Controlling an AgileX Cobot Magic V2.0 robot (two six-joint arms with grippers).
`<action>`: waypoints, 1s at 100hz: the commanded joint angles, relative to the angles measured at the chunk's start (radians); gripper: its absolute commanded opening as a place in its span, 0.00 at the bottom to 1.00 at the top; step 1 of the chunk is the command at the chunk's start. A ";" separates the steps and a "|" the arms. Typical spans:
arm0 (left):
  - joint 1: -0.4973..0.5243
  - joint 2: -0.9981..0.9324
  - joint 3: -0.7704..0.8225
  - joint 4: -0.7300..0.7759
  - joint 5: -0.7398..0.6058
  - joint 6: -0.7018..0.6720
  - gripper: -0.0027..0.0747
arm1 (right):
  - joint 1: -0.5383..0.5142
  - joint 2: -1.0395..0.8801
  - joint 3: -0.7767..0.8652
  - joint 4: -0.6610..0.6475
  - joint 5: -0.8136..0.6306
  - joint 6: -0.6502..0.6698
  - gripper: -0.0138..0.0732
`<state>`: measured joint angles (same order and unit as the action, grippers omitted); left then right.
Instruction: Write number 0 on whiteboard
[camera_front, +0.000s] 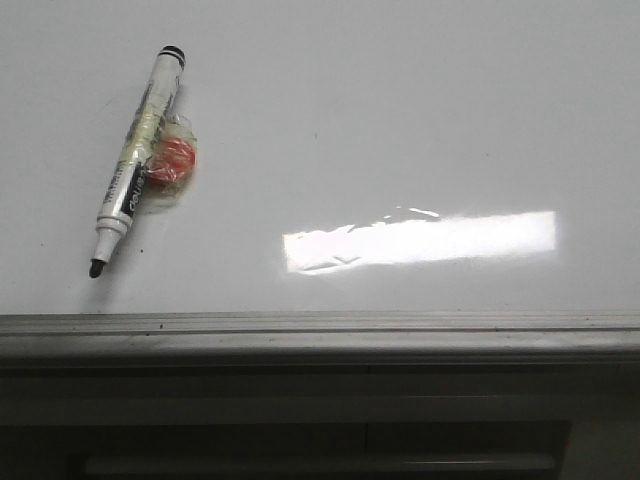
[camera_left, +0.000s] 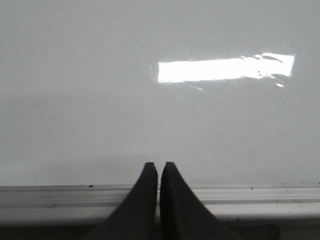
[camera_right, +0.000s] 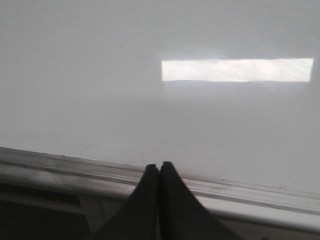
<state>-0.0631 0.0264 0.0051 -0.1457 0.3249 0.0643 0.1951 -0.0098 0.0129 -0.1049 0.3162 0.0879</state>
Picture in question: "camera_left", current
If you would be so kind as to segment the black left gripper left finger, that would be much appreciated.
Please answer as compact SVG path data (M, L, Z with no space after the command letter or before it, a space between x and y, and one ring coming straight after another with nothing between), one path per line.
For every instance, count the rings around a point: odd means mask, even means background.
M157 204L158 173L147 162L135 185L122 203L83 240L150 240L153 236Z

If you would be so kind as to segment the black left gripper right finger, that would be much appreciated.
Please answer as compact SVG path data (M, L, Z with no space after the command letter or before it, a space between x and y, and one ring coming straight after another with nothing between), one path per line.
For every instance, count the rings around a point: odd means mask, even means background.
M195 196L173 162L167 162L160 185L160 220L165 240L241 240Z

